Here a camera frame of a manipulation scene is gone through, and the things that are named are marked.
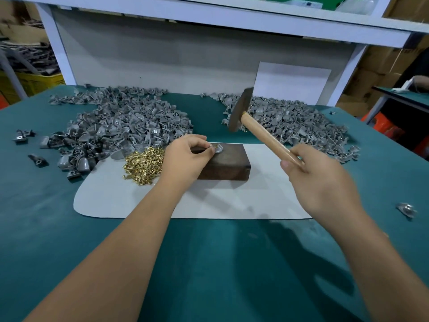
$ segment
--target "wall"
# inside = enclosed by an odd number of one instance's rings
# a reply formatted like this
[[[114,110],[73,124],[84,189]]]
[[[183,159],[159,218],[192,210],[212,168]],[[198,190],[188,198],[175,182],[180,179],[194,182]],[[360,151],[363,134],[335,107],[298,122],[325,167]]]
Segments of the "wall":
[[[330,69],[325,105],[354,45],[53,8],[78,84],[240,93],[260,61]]]

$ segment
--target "dark wooden block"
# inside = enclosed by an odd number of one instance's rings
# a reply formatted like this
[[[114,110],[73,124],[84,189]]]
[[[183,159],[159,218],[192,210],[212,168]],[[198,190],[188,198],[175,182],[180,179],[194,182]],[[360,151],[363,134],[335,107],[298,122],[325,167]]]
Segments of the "dark wooden block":
[[[228,181],[247,181],[250,174],[250,162],[244,146],[236,143],[221,143],[223,151],[215,154],[202,170],[198,179],[216,179]],[[203,149],[193,148],[193,153]]]

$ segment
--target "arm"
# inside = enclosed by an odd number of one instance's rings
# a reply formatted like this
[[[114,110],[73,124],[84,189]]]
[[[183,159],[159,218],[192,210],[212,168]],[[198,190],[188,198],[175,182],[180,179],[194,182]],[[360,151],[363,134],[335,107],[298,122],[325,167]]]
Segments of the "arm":
[[[193,146],[208,149],[196,155]],[[215,153],[210,146],[186,135],[167,147],[158,183],[25,322],[136,321],[171,215]]]
[[[417,89],[429,90],[429,77],[425,75],[416,75],[413,77],[414,86]]]
[[[304,210],[340,245],[373,320],[429,321],[429,290],[365,213],[346,170],[311,146],[292,151],[308,172],[285,161],[281,167]]]

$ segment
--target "wooden hammer handle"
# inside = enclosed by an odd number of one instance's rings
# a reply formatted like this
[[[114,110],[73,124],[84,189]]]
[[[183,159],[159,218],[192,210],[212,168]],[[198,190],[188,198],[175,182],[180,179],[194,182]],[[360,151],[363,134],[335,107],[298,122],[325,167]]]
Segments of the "wooden hammer handle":
[[[298,165],[303,171],[304,162],[295,156],[289,149],[283,146],[280,141],[273,137],[261,124],[259,124],[254,118],[252,118],[247,112],[244,112],[240,119],[241,123],[249,129],[259,141],[265,143],[265,145],[271,149],[283,161],[290,161]]]

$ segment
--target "hammer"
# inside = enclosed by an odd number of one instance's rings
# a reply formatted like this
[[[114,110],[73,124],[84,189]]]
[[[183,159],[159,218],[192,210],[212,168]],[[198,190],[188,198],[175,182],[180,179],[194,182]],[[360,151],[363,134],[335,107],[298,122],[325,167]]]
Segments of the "hammer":
[[[277,157],[283,161],[293,162],[305,171],[304,162],[283,146],[280,141],[273,137],[270,132],[247,113],[252,95],[253,87],[244,89],[229,118],[228,127],[230,132],[236,132],[240,127],[240,123],[243,124],[259,141],[265,143]]]

